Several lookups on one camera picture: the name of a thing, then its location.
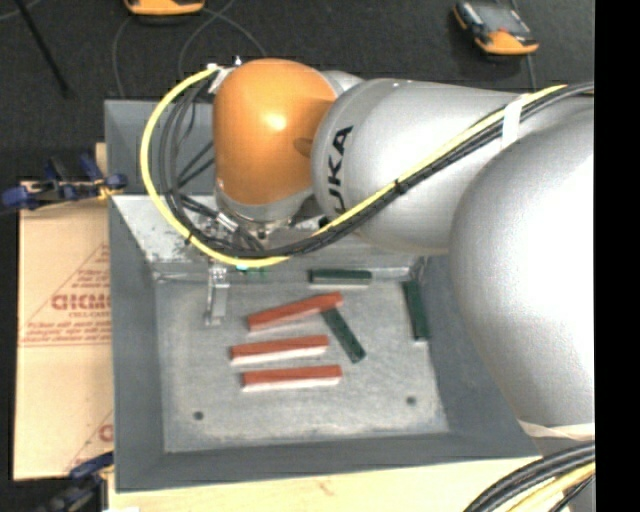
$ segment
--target yellow cable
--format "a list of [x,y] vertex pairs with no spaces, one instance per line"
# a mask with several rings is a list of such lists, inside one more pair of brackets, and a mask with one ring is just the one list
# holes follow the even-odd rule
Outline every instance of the yellow cable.
[[[232,256],[227,256],[220,252],[214,251],[213,249],[208,247],[206,244],[202,243],[197,238],[191,236],[189,229],[186,226],[184,226],[162,202],[160,196],[158,195],[158,192],[155,189],[155,186],[153,185],[150,168],[149,168],[149,147],[151,144],[151,136],[153,135],[153,131],[155,129],[156,124],[158,123],[160,116],[162,115],[164,110],[171,104],[171,102],[174,99],[176,99],[180,94],[182,94],[186,89],[191,87],[193,84],[199,82],[200,80],[204,80],[205,78],[211,76],[217,69],[218,69],[217,67],[211,67],[203,71],[200,71],[199,73],[196,73],[195,75],[192,75],[187,79],[183,80],[178,85],[176,85],[173,89],[171,89],[171,91],[169,91],[169,93],[164,98],[162,98],[160,103],[158,103],[158,105],[154,109],[153,113],[151,114],[151,117],[149,118],[149,121],[145,126],[145,129],[142,135],[142,142],[140,145],[140,170],[141,170],[142,180],[144,182],[145,189],[147,190],[153,204],[160,211],[160,213],[167,220],[167,222],[178,233],[180,233],[181,236],[183,236],[185,239],[190,240],[192,245],[194,245],[196,248],[198,248],[207,256],[210,256],[211,258],[215,258],[229,265],[244,266],[248,268],[266,267],[269,265],[282,263],[283,261],[288,260],[289,257],[273,256],[268,258],[257,258],[257,259],[235,258]],[[529,103],[532,103],[548,94],[551,94],[557,91],[558,89],[562,89],[563,87],[566,87],[566,85],[557,85],[557,86],[549,87],[547,89],[543,89],[536,93],[529,94],[526,97],[526,100],[523,106],[528,105]],[[498,112],[495,112],[494,114],[482,119],[472,127],[468,128],[458,136],[454,137],[453,139],[449,140],[447,143],[440,146],[440,148],[438,148],[436,151],[431,153],[428,157],[424,158],[423,160],[417,162],[415,165],[410,167],[398,178],[397,182],[402,183],[406,181],[407,179],[409,179],[411,176],[419,172],[424,167],[432,164],[440,157],[446,155],[449,151],[457,148],[460,144],[466,142],[471,137],[473,137],[474,135],[484,130],[487,126],[491,125],[494,122],[499,121],[503,117],[504,117],[504,109]],[[354,215],[364,210],[367,206],[369,206],[370,204],[378,200],[384,194],[392,190],[395,186],[396,186],[396,182],[394,181],[382,187],[380,190],[378,190],[373,195],[366,198],[364,201],[358,203],[353,208],[344,212],[342,215],[335,218],[334,220],[332,220],[331,222],[323,226],[321,229],[317,230],[311,236],[313,237],[313,236],[319,235],[327,231],[331,227],[335,227],[346,222],[347,220],[352,218]]]
[[287,257],[273,257],[273,258],[263,258],[263,259],[240,259],[234,258],[231,256],[227,256],[226,254],[222,254],[220,252],[214,251],[200,240],[191,236],[191,232],[189,229],[182,224],[174,215],[171,213],[171,210],[167,208],[167,206],[162,202],[158,191],[156,190],[153,180],[151,179],[151,172],[149,169],[149,147],[151,145],[151,136],[153,135],[153,130],[160,119],[160,116],[164,112],[164,110],[171,104],[171,102],[176,99],[180,94],[182,94],[185,90],[191,87],[193,84],[199,82],[200,80],[204,80],[205,78],[211,76],[218,68],[211,67],[209,69],[205,69],[188,77],[187,79],[180,82],[176,85],[169,93],[162,98],[160,103],[156,105],[156,108],[153,110],[151,117],[149,117],[149,121],[144,128],[144,132],[142,133],[142,141],[140,143],[140,171],[142,174],[142,181],[144,183],[144,187],[151,198],[151,201],[158,209],[158,211],[162,214],[165,220],[178,232],[185,240],[189,240],[190,243],[202,251],[207,256],[211,258],[215,258],[218,261],[223,263],[227,263],[228,265],[243,265],[245,267],[264,267],[267,265],[275,265],[276,263],[280,263],[282,261],[287,260]]
[[507,512],[531,512],[536,510],[541,504],[553,498],[556,494],[564,492],[574,485],[584,482],[596,472],[596,463],[585,464],[570,473],[551,481],[540,489],[525,496],[522,500],[512,506]]

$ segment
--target black floor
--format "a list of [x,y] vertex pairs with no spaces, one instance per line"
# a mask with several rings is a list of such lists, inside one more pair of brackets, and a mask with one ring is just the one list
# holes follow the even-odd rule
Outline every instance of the black floor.
[[[39,177],[45,159],[72,166],[78,151],[103,138],[105,98],[159,98],[179,79],[185,42],[210,18],[144,25],[122,0],[31,0],[33,20],[75,93],[65,99],[13,0],[0,0],[0,190]],[[209,0],[212,10],[222,0]],[[224,12],[248,31],[222,21],[191,39],[183,69],[230,64],[234,55],[298,60],[363,78],[395,76],[524,91],[594,78],[594,0],[520,0],[520,13],[541,46],[532,59],[487,62],[463,37],[452,0],[236,0]],[[114,73],[114,38],[120,36]],[[16,222],[0,216],[0,511],[28,510],[64,482],[11,482],[15,380]]]

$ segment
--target cardboard sheet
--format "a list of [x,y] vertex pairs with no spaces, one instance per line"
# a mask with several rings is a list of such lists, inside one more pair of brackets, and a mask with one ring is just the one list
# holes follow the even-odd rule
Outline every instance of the cardboard sheet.
[[[119,493],[109,475],[109,512],[458,512],[535,457],[344,475]],[[554,497],[540,510],[548,510]]]
[[16,480],[113,449],[107,203],[20,216]]

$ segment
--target blue clamp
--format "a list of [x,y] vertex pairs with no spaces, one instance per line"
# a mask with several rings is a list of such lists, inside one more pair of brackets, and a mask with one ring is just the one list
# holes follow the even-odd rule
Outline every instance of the blue clamp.
[[44,180],[32,184],[30,188],[20,185],[5,190],[2,204],[10,210],[35,210],[55,203],[108,195],[124,189],[128,184],[123,174],[105,177],[88,152],[80,155],[80,167],[89,181],[70,182],[65,178],[64,165],[56,157],[51,157],[44,168]]
[[113,452],[107,452],[73,468],[69,473],[71,485],[51,498],[46,506],[41,505],[31,512],[78,512],[104,482],[99,472],[113,462]]

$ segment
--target orange device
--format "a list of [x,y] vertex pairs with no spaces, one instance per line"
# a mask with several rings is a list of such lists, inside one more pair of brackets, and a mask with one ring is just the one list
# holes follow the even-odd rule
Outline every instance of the orange device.
[[222,83],[214,100],[216,192],[243,219],[289,218],[311,195],[311,145],[336,99],[321,73],[259,59]]
[[123,0],[133,14],[174,16],[194,14],[204,8],[205,0]]
[[518,13],[501,3],[461,1],[455,4],[453,14],[485,55],[521,56],[538,49],[538,41]]

